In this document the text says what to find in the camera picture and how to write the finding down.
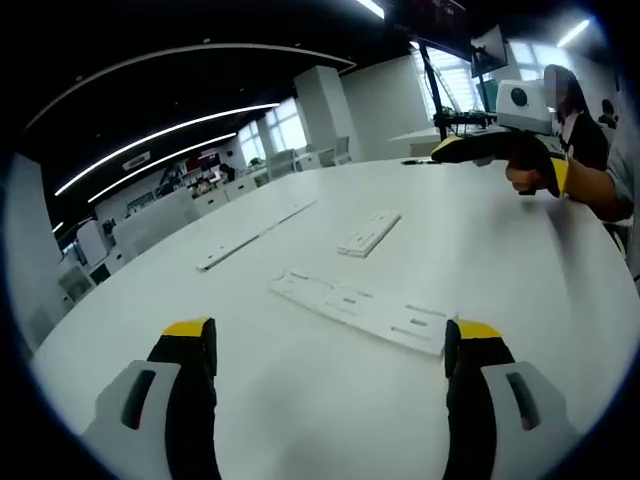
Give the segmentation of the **person's right hand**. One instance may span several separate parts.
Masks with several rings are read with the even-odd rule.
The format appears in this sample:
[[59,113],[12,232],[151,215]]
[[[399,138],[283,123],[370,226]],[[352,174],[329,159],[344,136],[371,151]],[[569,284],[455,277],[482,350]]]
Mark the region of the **person's right hand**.
[[507,163],[505,175],[521,196],[532,196],[539,190],[547,190],[554,197],[560,194],[556,172],[550,159],[532,164],[521,158],[512,158]]

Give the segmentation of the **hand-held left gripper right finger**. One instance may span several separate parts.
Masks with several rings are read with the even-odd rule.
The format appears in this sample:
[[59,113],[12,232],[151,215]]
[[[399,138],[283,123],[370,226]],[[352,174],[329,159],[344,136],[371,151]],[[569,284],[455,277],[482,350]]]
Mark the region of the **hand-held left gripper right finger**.
[[450,319],[447,479],[541,479],[579,441],[563,394],[488,324]]

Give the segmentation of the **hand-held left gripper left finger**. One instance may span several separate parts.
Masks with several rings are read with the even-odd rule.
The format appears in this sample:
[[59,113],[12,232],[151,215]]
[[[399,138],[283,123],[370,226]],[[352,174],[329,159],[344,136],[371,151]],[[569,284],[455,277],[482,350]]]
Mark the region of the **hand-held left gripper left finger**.
[[119,479],[217,479],[217,332],[211,317],[166,328],[99,394],[82,438]]

